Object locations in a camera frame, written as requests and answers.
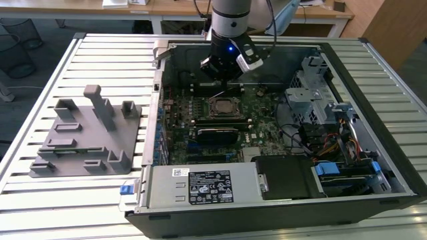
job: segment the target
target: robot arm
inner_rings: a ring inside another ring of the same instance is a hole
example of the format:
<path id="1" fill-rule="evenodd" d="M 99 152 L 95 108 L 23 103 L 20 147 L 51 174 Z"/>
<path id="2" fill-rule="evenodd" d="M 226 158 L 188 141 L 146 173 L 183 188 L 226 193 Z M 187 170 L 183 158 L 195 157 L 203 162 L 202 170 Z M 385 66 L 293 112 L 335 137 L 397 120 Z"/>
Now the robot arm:
<path id="1" fill-rule="evenodd" d="M 290 15 L 286 26 L 291 23 L 299 2 L 291 0 L 283 8 L 293 9 L 286 11 Z M 211 52 L 200 63 L 200 69 L 223 86 L 261 67 L 270 56 L 270 50 L 258 49 L 247 34 L 251 3 L 253 0 L 212 0 Z"/>

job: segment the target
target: warning label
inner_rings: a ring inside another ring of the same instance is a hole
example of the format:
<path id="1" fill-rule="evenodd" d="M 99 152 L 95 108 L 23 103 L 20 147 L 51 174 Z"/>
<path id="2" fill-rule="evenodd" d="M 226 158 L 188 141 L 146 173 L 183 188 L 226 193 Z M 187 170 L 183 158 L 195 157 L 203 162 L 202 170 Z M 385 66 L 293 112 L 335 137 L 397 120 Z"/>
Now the warning label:
<path id="1" fill-rule="evenodd" d="M 233 178 L 228 170 L 188 173 L 191 205 L 234 202 Z"/>

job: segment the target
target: cpu socket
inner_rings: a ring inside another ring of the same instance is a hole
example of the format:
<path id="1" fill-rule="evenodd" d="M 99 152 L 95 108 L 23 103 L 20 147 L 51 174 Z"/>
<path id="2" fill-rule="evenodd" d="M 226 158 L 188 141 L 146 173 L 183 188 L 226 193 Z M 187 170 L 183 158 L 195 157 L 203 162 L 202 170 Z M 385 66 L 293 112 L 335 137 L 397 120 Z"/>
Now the cpu socket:
<path id="1" fill-rule="evenodd" d="M 210 99 L 210 117 L 212 119 L 245 119 L 239 109 L 239 102 L 239 99 L 235 97 Z"/>

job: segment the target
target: aluminum extrusion table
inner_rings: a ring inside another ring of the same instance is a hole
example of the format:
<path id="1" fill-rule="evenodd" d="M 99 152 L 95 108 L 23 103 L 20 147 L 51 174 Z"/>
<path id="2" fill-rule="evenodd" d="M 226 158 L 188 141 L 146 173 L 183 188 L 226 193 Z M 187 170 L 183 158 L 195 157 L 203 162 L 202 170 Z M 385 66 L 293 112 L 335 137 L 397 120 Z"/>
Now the aluminum extrusion table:
<path id="1" fill-rule="evenodd" d="M 190 35 L 87 34 L 72 40 L 0 163 L 0 240 L 115 239 L 144 240 L 143 233 L 119 211 L 119 186 L 140 177 L 146 127 L 150 118 L 155 40 L 203 40 Z M 271 37 L 254 37 L 273 41 Z M 427 108 L 369 43 L 341 38 L 279 38 L 281 42 L 331 44 L 425 181 L 427 180 Z M 87 84 L 103 87 L 111 104 L 132 100 L 143 105 L 128 175 L 31 178 L 30 165 L 47 137 L 60 98 L 88 105 Z M 346 93 L 337 88 L 346 100 Z M 357 224 L 234 233 L 191 239 L 371 240 L 427 238 L 427 206 L 381 213 Z"/>

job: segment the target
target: blue latch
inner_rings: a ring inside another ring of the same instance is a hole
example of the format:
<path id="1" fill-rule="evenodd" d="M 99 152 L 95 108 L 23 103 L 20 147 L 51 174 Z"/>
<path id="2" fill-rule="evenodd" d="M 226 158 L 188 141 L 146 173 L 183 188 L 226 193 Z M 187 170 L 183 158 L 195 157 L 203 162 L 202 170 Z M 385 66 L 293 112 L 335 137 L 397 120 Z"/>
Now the blue latch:
<path id="1" fill-rule="evenodd" d="M 378 161 L 373 161 L 371 165 L 373 165 L 373 168 L 375 170 L 375 173 L 379 173 L 382 171 L 382 167 L 379 165 L 379 162 Z"/>
<path id="2" fill-rule="evenodd" d="M 315 172 L 318 176 L 321 175 L 330 175 L 330 174 L 341 174 L 339 166 L 335 162 L 321 162 L 315 167 Z"/>
<path id="3" fill-rule="evenodd" d="M 122 185 L 120 195 L 132 195 L 132 194 L 134 194 L 134 185 Z"/>

